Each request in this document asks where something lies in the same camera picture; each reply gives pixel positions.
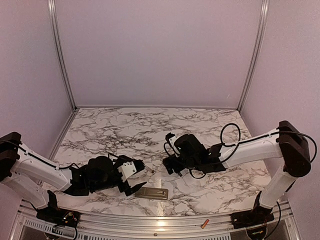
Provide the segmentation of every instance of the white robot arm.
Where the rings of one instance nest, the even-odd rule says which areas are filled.
[[[125,155],[113,156],[116,159],[106,156],[92,158],[81,167],[75,163],[59,167],[29,149],[21,142],[21,135],[12,132],[0,138],[0,182],[29,201],[37,211],[37,218],[76,227],[79,213],[58,208],[55,194],[42,189],[30,177],[72,196],[87,196],[113,187],[129,196],[146,184],[142,182],[131,187],[128,183],[130,176],[145,168],[142,160]]]
[[[178,137],[169,133],[165,137],[164,148],[168,153],[166,145],[169,145],[174,154],[168,154],[169,156],[162,162],[169,174],[174,172],[181,175],[180,171],[189,169],[192,175],[192,170],[202,171],[204,174],[223,172],[239,164],[282,158],[282,164],[268,186],[257,195],[253,209],[231,215],[235,229],[245,228],[274,220],[272,208],[277,204],[278,199],[298,178],[310,172],[317,146],[312,140],[316,152],[310,160],[309,145],[304,136],[309,138],[288,121],[281,121],[278,128],[260,136],[228,145],[221,141],[206,149],[193,134]]]

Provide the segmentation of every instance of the purple wall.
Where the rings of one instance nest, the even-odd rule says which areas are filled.
[[[78,106],[236,108],[261,1],[56,1]]]
[[[0,1],[0,136],[17,131],[47,156],[71,108],[50,25],[48,1]],[[20,204],[0,184],[0,236],[8,239]]]
[[[320,147],[320,1],[271,1],[242,116],[253,135],[289,120]],[[279,160],[266,161],[272,174]],[[320,157],[288,193],[302,240],[320,239]]]

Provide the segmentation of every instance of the black cable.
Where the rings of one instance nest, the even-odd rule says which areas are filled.
[[[266,240],[267,238],[269,238],[271,236],[271,234],[273,234],[275,232],[275,230],[277,229],[277,227],[279,226],[280,224],[280,221],[281,221],[281,207],[280,207],[280,204],[278,203],[278,201],[276,201],[276,204],[278,205],[278,208],[279,208],[279,220],[278,222],[276,223],[274,229],[264,238],[264,240]]]
[[[111,153],[111,152],[106,152],[108,155],[111,155],[112,157],[115,157],[115,158],[119,158],[119,156],[117,156],[117,155],[115,155],[115,154],[113,154],[113,153]]]
[[[233,123],[233,122],[230,122],[230,123],[224,125],[224,127],[222,128],[222,130],[221,130],[221,132],[220,132],[220,142],[221,142],[222,145],[225,146],[225,147],[233,147],[233,146],[234,146],[234,144],[226,145],[226,144],[224,143],[223,139],[222,139],[223,134],[224,134],[224,130],[225,130],[227,127],[229,127],[229,126],[235,126],[235,127],[236,127],[236,129],[238,130],[238,134],[239,134],[238,142],[240,142],[240,140],[241,140],[241,130],[240,130],[240,127],[239,127],[237,124],[235,124],[235,123]]]
[[[74,230],[75,230],[75,236],[74,236],[73,240],[76,240],[78,237],[78,230],[77,230],[76,226],[74,227]]]
[[[170,153],[168,152],[168,150],[166,149],[166,145],[167,145],[167,144],[169,144],[169,143],[168,143],[168,142],[165,142],[165,143],[163,144],[163,148],[164,148],[165,153],[168,154],[169,157],[171,157],[171,154],[170,154]]]
[[[13,146],[17,147],[20,149],[20,146],[18,144],[15,144],[14,142],[11,141],[7,141],[7,140],[0,140],[0,142],[4,142],[4,143],[8,143],[8,144],[12,144]]]
[[[193,175],[193,173],[192,173],[192,169],[189,169],[189,173],[190,173],[190,175],[191,175],[191,177],[193,177],[194,179],[203,179],[207,174],[205,173],[205,174],[203,174],[201,177],[195,177],[194,175]]]
[[[59,167],[59,170],[68,169],[68,168],[72,167],[73,165],[75,165],[78,169],[80,168],[76,163],[73,162],[69,166]]]

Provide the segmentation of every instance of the marble table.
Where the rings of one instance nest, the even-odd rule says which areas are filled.
[[[242,139],[250,134],[236,110],[191,108],[82,108],[77,113],[56,156],[55,162],[79,166],[107,152],[141,159],[145,170],[129,178],[131,186],[146,181],[145,187],[166,188],[168,200],[126,197],[118,188],[89,196],[68,196],[55,192],[61,207],[95,213],[130,216],[194,216],[252,208],[254,200],[270,181],[263,161],[238,165],[226,172],[209,173],[194,179],[185,169],[182,177],[168,175],[162,164],[169,132],[194,134],[206,147],[220,142],[222,127],[237,123]],[[237,131],[227,128],[225,142],[237,140]]]

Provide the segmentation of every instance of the metal frame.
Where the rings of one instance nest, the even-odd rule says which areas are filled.
[[[49,7],[49,13],[50,13],[50,20],[51,20],[51,26],[53,31],[53,38],[54,38],[54,44],[55,49],[58,56],[59,66],[62,74],[62,79],[64,83],[64,87],[66,90],[66,94],[70,103],[70,106],[73,111],[77,110],[76,102],[74,99],[74,95],[72,93],[72,88],[70,85],[66,64],[64,60],[64,55],[62,51],[61,41],[60,41],[60,34],[59,34],[59,28],[58,28],[58,19],[57,19],[57,13],[56,13],[56,1],[55,0],[48,0],[48,7]]]
[[[248,70],[248,73],[246,75],[246,79],[244,82],[244,86],[242,89],[242,94],[241,94],[241,97],[240,97],[240,100],[238,103],[238,107],[237,107],[237,110],[240,113],[245,105],[246,99],[248,97],[249,89],[250,89],[252,80],[254,78],[254,73],[255,73],[259,53],[261,51],[262,42],[263,42],[264,35],[266,32],[268,10],[269,10],[269,0],[262,0],[260,19],[259,19],[259,25],[258,25],[258,32],[256,34],[253,54],[252,54],[249,70]]]
[[[293,220],[293,214],[287,201],[280,203],[281,219],[285,221],[290,240],[300,240],[296,231],[297,226]],[[279,217],[279,209],[273,209],[276,223]],[[201,225],[209,219],[204,229]],[[30,203],[22,201],[15,218],[10,234],[10,240],[18,240],[23,226],[27,220],[39,222],[47,228],[52,223],[44,222],[36,218],[36,211]],[[62,236],[70,237],[74,234],[72,228],[57,227]],[[79,235],[110,236],[114,239],[205,239],[231,234],[243,229],[234,229],[229,213],[208,214],[199,216],[126,216],[95,212],[81,211],[78,224]]]
[[[257,64],[257,60],[259,57],[259,53],[261,51],[262,42],[264,38],[264,34],[266,31],[266,24],[267,24],[267,16],[268,16],[268,9],[269,9],[269,1],[270,0],[262,0],[261,5],[261,11],[260,11],[260,18],[258,23],[258,31],[255,39],[255,45],[253,49],[252,58],[250,61],[250,66],[248,69],[248,73],[246,75],[246,79],[244,82],[244,86],[241,92],[240,100],[238,103],[237,108],[234,107],[216,107],[216,109],[227,109],[227,110],[238,110],[239,112],[242,111],[245,101],[247,99],[249,89],[254,77],[254,72]],[[143,107],[155,107],[155,106],[114,106],[114,105],[97,105],[97,106],[77,106],[76,101],[72,92],[72,87],[69,81],[69,76],[64,60],[63,50],[62,50],[62,44],[60,40],[60,33],[59,33],[59,26],[58,26],[58,18],[57,18],[57,12],[56,12],[56,0],[48,0],[48,8],[50,13],[50,20],[51,20],[51,26],[53,31],[53,38],[55,43],[55,49],[57,52],[57,57],[59,61],[59,66],[62,74],[62,79],[64,83],[64,87],[67,93],[69,104],[73,111],[79,109],[79,108],[114,108],[114,107],[126,107],[126,108],[143,108]],[[174,106],[164,106],[164,108],[173,108]]]
[[[76,110],[73,110],[70,114],[70,116],[68,117],[66,123],[64,124],[61,132],[59,133],[59,136],[58,138],[56,139],[54,145],[53,145],[53,148],[50,152],[50,155],[49,155],[49,159],[50,160],[53,160],[55,158],[55,155],[56,153],[58,152],[58,149],[60,147],[60,144],[62,143],[62,141],[64,140],[72,122],[74,121],[77,113],[78,113],[79,109],[76,109]]]

